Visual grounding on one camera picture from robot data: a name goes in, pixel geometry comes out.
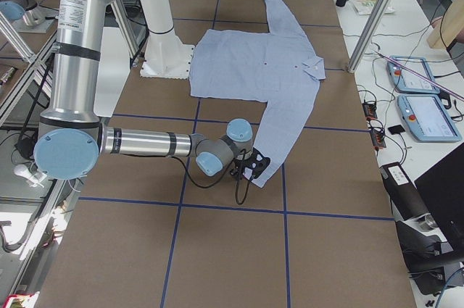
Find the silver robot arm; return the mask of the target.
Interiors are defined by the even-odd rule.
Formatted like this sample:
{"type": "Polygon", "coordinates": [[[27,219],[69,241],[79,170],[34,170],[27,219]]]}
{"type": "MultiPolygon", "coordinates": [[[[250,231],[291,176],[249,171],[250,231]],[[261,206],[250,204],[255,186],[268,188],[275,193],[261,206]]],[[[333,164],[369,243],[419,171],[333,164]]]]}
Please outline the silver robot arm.
{"type": "Polygon", "coordinates": [[[51,178],[72,180],[88,174],[105,154],[131,157],[193,157],[213,176],[235,165],[258,178],[270,164],[253,146],[244,119],[228,123],[225,135],[203,135],[112,128],[94,111],[102,35],[107,8],[115,0],[60,0],[49,106],[42,111],[33,157],[51,178]]]}

